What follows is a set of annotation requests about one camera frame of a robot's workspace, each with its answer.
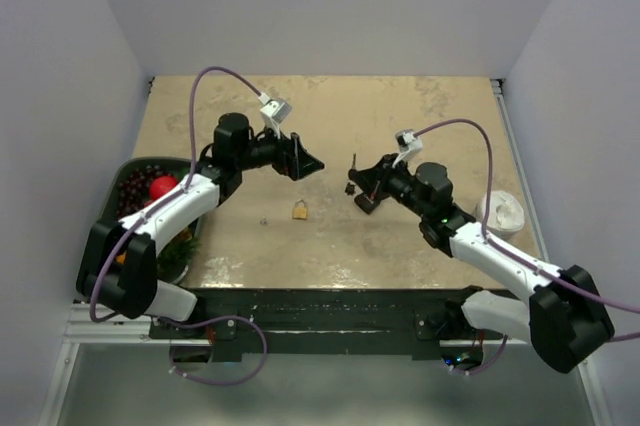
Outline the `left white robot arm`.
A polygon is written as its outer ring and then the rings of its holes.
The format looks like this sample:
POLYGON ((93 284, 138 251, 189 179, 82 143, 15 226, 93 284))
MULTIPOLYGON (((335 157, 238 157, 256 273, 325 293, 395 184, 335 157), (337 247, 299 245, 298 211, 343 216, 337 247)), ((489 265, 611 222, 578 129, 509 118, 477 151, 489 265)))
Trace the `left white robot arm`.
POLYGON ((185 338, 200 336, 207 314, 196 295, 159 280, 157 257, 179 233, 225 202, 245 171, 270 166, 293 181, 323 169, 298 134, 264 128, 255 133, 240 113, 223 115, 213 131, 210 155, 191 165, 168 193, 120 220, 100 219, 90 229, 76 288, 89 301, 94 322, 102 305, 113 316, 152 316, 171 321, 185 338))

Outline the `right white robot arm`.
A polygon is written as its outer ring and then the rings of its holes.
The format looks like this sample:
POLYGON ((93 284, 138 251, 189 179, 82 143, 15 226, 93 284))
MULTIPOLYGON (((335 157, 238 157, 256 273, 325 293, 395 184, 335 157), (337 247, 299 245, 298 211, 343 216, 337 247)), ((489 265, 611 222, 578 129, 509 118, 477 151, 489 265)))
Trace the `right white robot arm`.
POLYGON ((609 342, 614 326, 591 275, 574 265, 562 269, 537 260, 489 234, 453 200, 445 166, 426 162, 411 172, 395 155, 348 172, 359 189, 354 201, 365 213, 392 198, 415 213, 425 241, 447 256, 488 275, 508 291, 498 296, 477 290, 445 315, 448 332, 459 339, 489 330, 530 344, 538 357, 568 373, 609 342))

